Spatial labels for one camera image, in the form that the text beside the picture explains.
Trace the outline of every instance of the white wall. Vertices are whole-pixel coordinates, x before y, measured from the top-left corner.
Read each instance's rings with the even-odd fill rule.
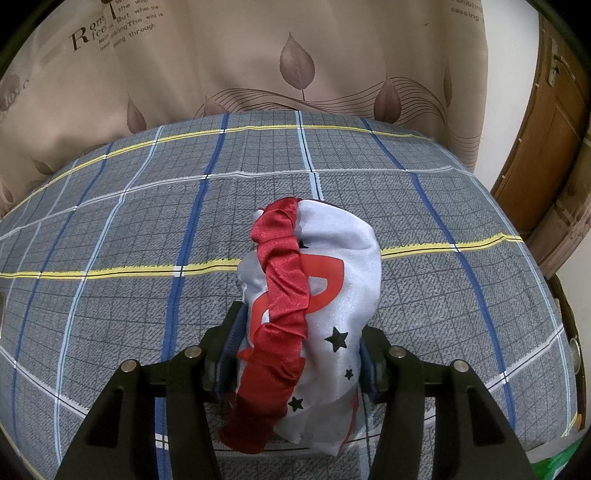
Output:
[[[557,272],[579,331],[587,377],[591,372],[591,234]],[[587,380],[587,424],[591,421],[591,381]]]
[[[475,174],[490,190],[509,156],[534,83],[538,12],[525,0],[482,0],[488,86]]]

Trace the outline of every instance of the black star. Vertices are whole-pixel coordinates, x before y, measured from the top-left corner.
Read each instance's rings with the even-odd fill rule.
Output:
[[[301,408],[302,410],[304,410],[304,407],[301,406],[301,403],[304,401],[303,398],[295,398],[292,397],[291,401],[288,402],[287,404],[294,409],[294,411],[296,411],[298,408]]]
[[[325,340],[333,344],[333,352],[336,352],[339,348],[347,348],[347,344],[345,343],[345,339],[349,332],[340,333],[335,327],[333,327],[333,334]]]

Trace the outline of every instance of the brown door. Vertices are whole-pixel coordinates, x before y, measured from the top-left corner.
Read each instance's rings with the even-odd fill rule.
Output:
[[[589,77],[542,16],[534,82],[518,138],[492,189],[524,238],[564,186],[589,121]]]

